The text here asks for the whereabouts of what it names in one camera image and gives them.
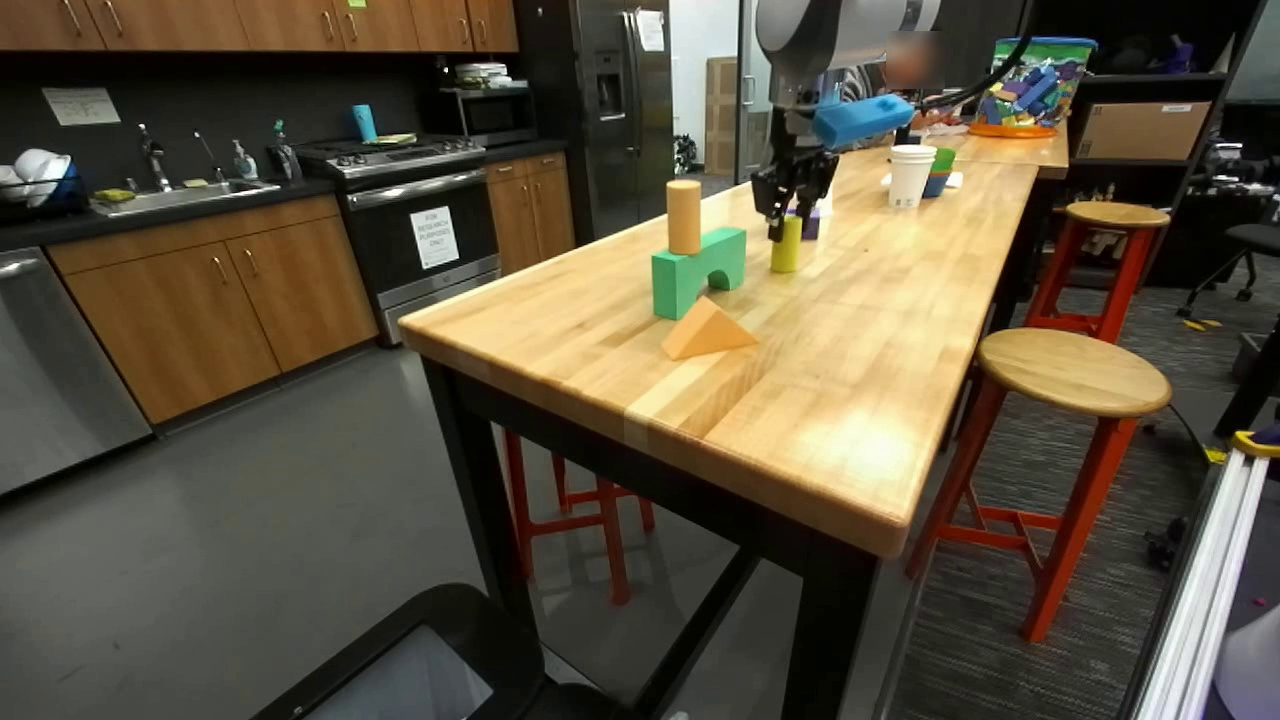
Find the stainless steel refrigerator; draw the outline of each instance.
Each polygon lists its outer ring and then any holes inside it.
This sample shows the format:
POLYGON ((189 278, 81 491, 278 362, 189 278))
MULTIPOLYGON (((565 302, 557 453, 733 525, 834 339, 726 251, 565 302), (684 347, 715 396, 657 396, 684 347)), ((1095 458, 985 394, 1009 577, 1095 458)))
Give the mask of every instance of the stainless steel refrigerator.
POLYGON ((581 241, 664 213, 671 177, 669 0, 519 0, 541 129, 568 141, 581 241))

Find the butcher block tabletop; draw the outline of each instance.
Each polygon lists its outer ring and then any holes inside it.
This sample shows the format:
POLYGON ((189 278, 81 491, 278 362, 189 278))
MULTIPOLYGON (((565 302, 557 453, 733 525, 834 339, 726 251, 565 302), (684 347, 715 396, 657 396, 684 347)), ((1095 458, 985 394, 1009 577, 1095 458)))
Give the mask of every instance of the butcher block tabletop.
POLYGON ((743 289, 711 302, 754 336, 751 347, 664 358, 671 319, 652 319, 649 295, 664 216, 411 312, 399 328, 436 363, 895 557, 1040 162, 1053 153, 985 157, 976 145, 941 199, 890 213, 887 153, 853 153, 797 278, 766 272, 771 246, 749 186, 707 197, 703 233, 749 233, 743 289))

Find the wooden table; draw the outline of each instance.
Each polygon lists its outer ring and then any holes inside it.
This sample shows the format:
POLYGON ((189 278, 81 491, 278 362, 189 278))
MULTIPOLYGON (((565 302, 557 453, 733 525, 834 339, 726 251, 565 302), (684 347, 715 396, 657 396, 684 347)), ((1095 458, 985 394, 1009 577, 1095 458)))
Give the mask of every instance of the wooden table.
POLYGON ((985 145, 961 153, 965 186, 918 213, 887 213, 884 148, 844 157, 800 278, 766 278, 749 186, 703 199, 703 230, 749 233, 749 280, 715 295, 761 339, 743 352, 660 352, 671 323, 649 312, 649 257, 664 216, 399 319, 422 352, 489 592, 530 628, 496 420, 738 543, 638 716, 671 701, 754 557, 804 582, 784 716, 834 716, 849 670, 875 657, 858 623, 875 589, 900 586, 895 557, 1053 162, 1046 145, 985 145))

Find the wooden cabinet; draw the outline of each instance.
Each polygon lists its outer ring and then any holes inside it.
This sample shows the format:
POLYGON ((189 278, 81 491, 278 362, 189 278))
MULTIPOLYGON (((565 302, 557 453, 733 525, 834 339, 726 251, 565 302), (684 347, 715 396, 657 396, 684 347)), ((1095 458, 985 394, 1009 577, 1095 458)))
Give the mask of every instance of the wooden cabinet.
POLYGON ((571 203, 560 153, 489 170, 489 208, 502 272, 571 250, 571 203))
POLYGON ((467 51, 470 13, 467 0, 411 0, 416 47, 422 51, 467 51))
POLYGON ((46 257, 152 423, 375 334, 328 197, 46 257))
POLYGON ((67 0, 67 8, 76 4, 88 8, 106 47, 245 47, 239 18, 229 0, 67 0))
POLYGON ((266 51, 409 51, 411 0, 236 0, 247 47, 266 51))
POLYGON ((104 47, 85 0, 0 0, 0 47, 90 51, 104 47))
POLYGON ((519 51, 513 0, 467 0, 477 51, 519 51))

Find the oven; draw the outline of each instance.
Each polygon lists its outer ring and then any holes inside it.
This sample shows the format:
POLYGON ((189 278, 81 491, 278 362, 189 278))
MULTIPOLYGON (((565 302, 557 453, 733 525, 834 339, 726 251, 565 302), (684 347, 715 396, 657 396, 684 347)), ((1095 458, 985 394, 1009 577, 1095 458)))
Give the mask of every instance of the oven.
POLYGON ((496 278, 483 148, 368 148, 328 153, 323 164, 338 180, 353 257, 385 344, 399 344, 399 315, 496 278))

